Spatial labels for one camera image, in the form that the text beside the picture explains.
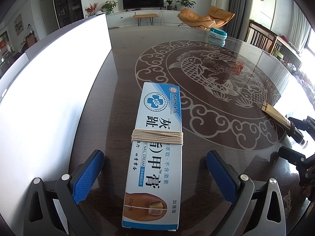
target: potted plant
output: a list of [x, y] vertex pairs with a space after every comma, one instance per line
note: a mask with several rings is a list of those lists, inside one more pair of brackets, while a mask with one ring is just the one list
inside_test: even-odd
[[98, 3], [94, 3], [94, 5], [90, 4], [90, 7], [89, 8], [85, 8], [85, 11], [87, 13], [89, 13], [90, 16], [93, 16], [93, 15], [95, 15], [95, 10], [96, 10], [97, 5], [98, 5]]
[[166, 0], [166, 2], [168, 3], [167, 10], [171, 11], [172, 10], [172, 2], [173, 2], [173, 0]]
[[176, 2], [188, 8], [194, 8], [194, 5], [196, 4], [196, 2], [193, 0], [176, 0]]
[[116, 5], [117, 5], [117, 2], [108, 0], [102, 6], [101, 10], [102, 10], [102, 12], [104, 12], [104, 10], [106, 10], [107, 14], [111, 14], [114, 12], [114, 8], [116, 7]]

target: dark wooden table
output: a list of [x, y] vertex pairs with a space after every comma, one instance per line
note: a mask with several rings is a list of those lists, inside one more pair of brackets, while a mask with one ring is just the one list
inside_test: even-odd
[[[295, 166], [279, 158], [285, 145], [307, 157], [261, 111], [267, 100], [283, 115], [315, 116], [303, 89], [270, 54], [228, 38], [224, 47], [209, 32], [154, 26], [110, 31], [112, 51], [86, 101], [70, 160], [70, 173], [94, 149], [105, 153], [105, 166], [80, 206], [100, 235], [210, 235], [228, 210], [207, 170], [205, 156], [217, 150], [238, 173], [253, 180], [277, 179], [286, 213], [287, 232], [309, 201], [299, 187]], [[122, 208], [141, 87], [143, 82], [175, 84], [181, 90], [184, 132], [182, 200], [176, 232], [122, 228]], [[241, 235], [254, 207], [252, 201], [236, 235]]]

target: blue textured pad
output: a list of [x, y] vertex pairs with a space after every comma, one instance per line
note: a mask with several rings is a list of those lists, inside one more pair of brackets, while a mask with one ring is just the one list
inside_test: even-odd
[[233, 204], [237, 199], [236, 184], [224, 169], [220, 161], [215, 157], [213, 152], [207, 153], [206, 163], [224, 199], [232, 202]]
[[72, 197], [77, 204], [86, 199], [103, 166], [104, 154], [99, 151], [73, 185]]

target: orange leather chair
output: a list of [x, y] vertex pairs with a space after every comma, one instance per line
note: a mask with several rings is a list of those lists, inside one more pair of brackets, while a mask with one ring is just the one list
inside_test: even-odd
[[200, 17], [188, 8], [184, 8], [179, 14], [178, 18], [183, 22], [179, 26], [186, 24], [191, 28], [202, 29], [209, 31], [211, 27], [220, 28], [228, 23], [233, 17], [234, 13], [211, 6], [209, 14]]

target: dark glass cabinet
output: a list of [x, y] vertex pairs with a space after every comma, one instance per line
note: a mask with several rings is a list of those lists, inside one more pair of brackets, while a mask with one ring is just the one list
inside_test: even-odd
[[81, 0], [54, 0], [59, 27], [84, 18]]

